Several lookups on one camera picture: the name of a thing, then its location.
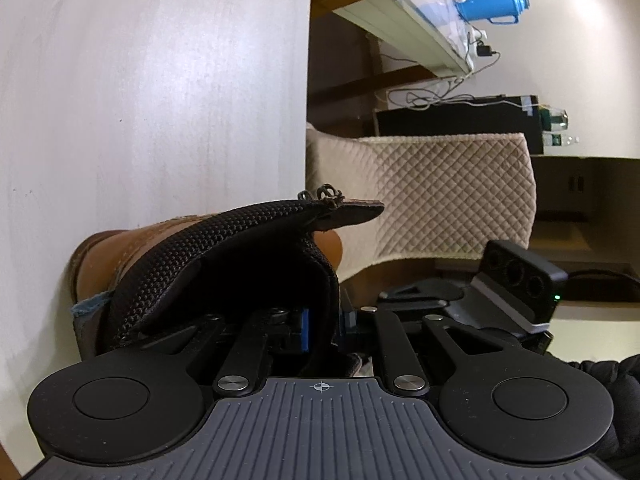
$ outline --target black fabric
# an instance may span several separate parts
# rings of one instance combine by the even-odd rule
[[[594,453],[625,478],[640,479],[640,355],[569,365],[599,380],[613,400],[613,424]]]
[[[300,376],[326,366],[338,282],[312,231],[375,218],[379,202],[284,200],[238,208],[159,242],[123,275],[101,315],[98,353],[206,312],[243,322],[256,308],[308,308],[310,356]]]

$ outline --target chair backrest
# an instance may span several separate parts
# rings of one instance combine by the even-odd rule
[[[523,247],[536,184],[523,134],[342,139],[306,131],[306,184],[381,200],[385,212],[338,230],[341,280],[404,258],[480,258],[488,240]]]

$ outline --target metal screw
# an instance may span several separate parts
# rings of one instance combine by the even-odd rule
[[[271,309],[271,324],[281,325],[287,321],[289,311],[284,308],[272,308]]]
[[[225,375],[218,381],[218,387],[228,392],[240,392],[247,386],[249,386],[249,381],[242,375]]]
[[[396,388],[407,392],[416,392],[424,388],[424,379],[417,375],[401,375],[394,380]]]

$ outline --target floor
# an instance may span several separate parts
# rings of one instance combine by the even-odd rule
[[[361,270],[342,284],[354,307],[375,305],[384,290],[436,275],[435,260],[397,260]]]
[[[4,448],[0,446],[0,480],[17,480],[18,478],[20,478],[20,473],[7,456]]]
[[[310,23],[308,93],[364,78],[374,73],[370,41],[364,30],[336,14]],[[370,120],[375,97],[365,95],[323,105],[309,105],[307,120],[317,129],[357,137],[361,121]]]

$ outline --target white wall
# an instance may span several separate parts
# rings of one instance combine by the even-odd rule
[[[530,0],[518,25],[485,28],[500,62],[460,87],[537,94],[580,143],[550,155],[640,158],[640,0]]]

